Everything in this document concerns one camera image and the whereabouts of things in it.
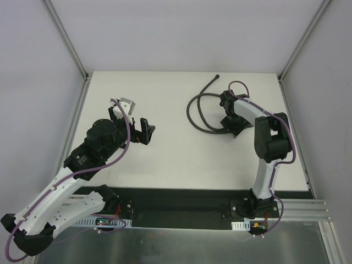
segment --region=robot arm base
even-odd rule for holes
[[[237,204],[236,212],[238,215],[248,219],[255,219],[256,217],[265,218],[266,213],[271,218],[278,218],[279,211],[277,208],[274,197],[258,199],[252,189],[250,189],[247,200]]]

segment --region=white table surface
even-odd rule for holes
[[[131,144],[125,157],[98,172],[87,186],[107,184],[131,188],[250,189],[255,181],[258,157],[254,150],[254,129],[244,130],[236,139],[231,134],[202,133],[189,123],[186,106],[189,100],[217,73],[95,71],[86,96],[72,149],[79,146],[94,121],[109,118],[111,97],[133,100],[136,128],[139,119],[148,119],[156,130],[148,146]],[[286,112],[275,74],[218,73],[220,78],[207,92],[220,94],[230,81],[247,84],[251,98],[266,110]],[[245,93],[234,85],[235,93]],[[208,122],[221,127],[225,112],[219,98],[203,97],[203,113]],[[196,110],[191,115],[204,127]],[[118,150],[109,161],[115,159]],[[282,165],[276,190],[306,191],[307,185],[299,158],[292,165]]]

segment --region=red wire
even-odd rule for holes
[[[116,213],[114,215],[115,217],[118,217],[120,209],[121,209],[120,205],[116,206]]]

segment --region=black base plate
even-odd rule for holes
[[[82,187],[75,194],[89,194]],[[231,230],[231,222],[243,221],[232,210],[248,196],[248,190],[185,190],[112,188],[123,202],[120,218],[133,227]],[[283,199],[312,199],[309,191],[276,191]],[[269,217],[278,217],[269,211]]]

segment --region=metal bracket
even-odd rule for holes
[[[331,213],[325,200],[283,199],[283,221],[331,222]]]

